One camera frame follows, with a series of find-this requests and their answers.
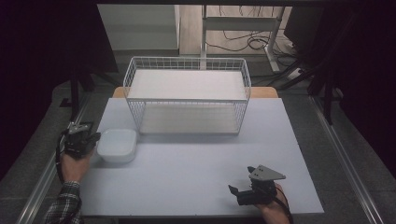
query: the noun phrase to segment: small white container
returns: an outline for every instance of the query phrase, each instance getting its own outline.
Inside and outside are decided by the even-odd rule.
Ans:
[[[101,135],[97,152],[108,162],[130,162],[135,155],[136,137],[131,129],[108,129]]]

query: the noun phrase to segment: human hand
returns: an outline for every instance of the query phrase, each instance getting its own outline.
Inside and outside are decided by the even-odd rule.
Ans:
[[[286,206],[288,202],[283,194],[283,189],[276,183],[276,197]],[[269,204],[256,204],[256,207],[262,212],[262,217],[267,224],[290,224],[289,219],[283,208],[276,202]]]
[[[85,157],[75,160],[73,157],[63,154],[62,155],[62,174],[64,175],[64,181],[77,181],[78,183],[82,180],[82,177],[87,173],[90,168],[90,157],[93,150]]]

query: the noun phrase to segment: white tabletop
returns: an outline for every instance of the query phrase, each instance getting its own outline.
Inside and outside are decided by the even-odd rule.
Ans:
[[[109,99],[99,132],[135,128],[125,99]],[[258,216],[228,185],[249,189],[248,166],[286,176],[290,211],[322,213],[281,99],[250,99],[239,135],[140,135],[127,164],[97,154],[81,183],[82,214],[112,217]]]

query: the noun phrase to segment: gray floor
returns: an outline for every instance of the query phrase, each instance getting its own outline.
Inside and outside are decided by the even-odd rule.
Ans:
[[[267,18],[276,16],[280,7],[261,7],[260,14],[259,7],[242,7],[242,15],[244,17],[260,17]],[[285,8],[285,13],[280,24],[280,31],[278,41],[282,41],[283,29],[289,18],[291,7]],[[221,7],[221,15],[219,13],[219,6],[207,6],[208,17],[228,16],[228,17],[241,17],[238,6],[224,6]],[[180,6],[180,54],[199,54],[202,41],[202,7],[201,6]],[[206,42],[211,45],[221,46],[227,49],[242,49],[247,45],[248,37],[235,40],[226,39],[238,37],[242,35],[249,35],[250,31],[208,31],[206,33]],[[269,32],[260,33],[260,35],[268,36]],[[207,47],[208,54],[264,54],[264,50],[255,50],[246,48],[240,51],[228,51],[219,48]]]
[[[189,8],[189,11],[181,14],[195,15],[197,8]],[[191,21],[198,22],[196,17],[190,17]],[[185,31],[189,35],[181,37],[184,47],[180,46],[180,53],[184,55],[196,55],[199,53],[200,40],[196,39],[196,33]],[[238,47],[243,43],[232,44]],[[211,49],[212,56],[224,56],[226,51]],[[270,66],[262,52],[260,55],[244,55],[238,57],[247,59],[247,66],[251,74],[252,83],[255,86],[265,86],[273,76]],[[119,64],[120,74],[113,74],[114,78],[122,80],[127,63],[132,55],[116,57]],[[93,121],[95,127],[100,122],[106,102],[111,97],[115,87],[102,79],[93,76],[95,91],[90,94],[91,99],[87,112],[82,121]],[[280,79],[275,85],[284,82],[287,78]],[[314,181],[318,196],[325,213],[310,215],[295,215],[295,223],[370,223],[366,217],[361,202],[352,189],[347,176],[340,165],[332,144],[319,122],[317,112],[306,94],[306,86],[309,80],[286,90],[280,91],[287,113],[290,117],[291,126],[295,132],[297,141],[303,153],[306,165]],[[50,155],[56,148],[57,138],[60,132],[67,126],[70,118],[70,108],[59,107],[63,98],[70,97],[68,83],[55,88],[52,94],[52,104],[46,116],[37,127],[34,135],[19,156],[5,178],[0,182],[0,223],[15,223],[21,214],[35,184],[42,174],[44,167],[50,159]],[[355,168],[370,191],[381,217],[385,223],[396,223],[396,181],[386,169],[375,152],[370,148],[364,138],[346,118],[338,102],[332,104],[333,127],[337,131],[340,140],[349,154]],[[58,179],[55,177],[46,194],[46,197],[38,209],[34,223],[40,223],[46,210],[53,202],[60,189]],[[87,223],[112,223],[107,218],[87,218]],[[134,219],[123,220],[122,223],[260,223],[260,219]]]

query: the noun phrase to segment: dark background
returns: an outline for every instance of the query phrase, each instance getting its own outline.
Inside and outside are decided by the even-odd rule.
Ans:
[[[327,46],[332,34],[326,23],[334,18],[338,25],[335,18],[343,11],[325,12],[326,22],[318,24],[313,40]],[[395,11],[394,2],[365,1],[334,63],[335,85],[344,94],[341,106],[393,175]],[[104,72],[117,66],[96,4],[2,2],[0,30],[2,178],[45,115],[55,86],[71,71],[89,73],[86,65]]]
[[[0,30],[2,178],[71,71],[118,69],[96,4],[2,2]]]

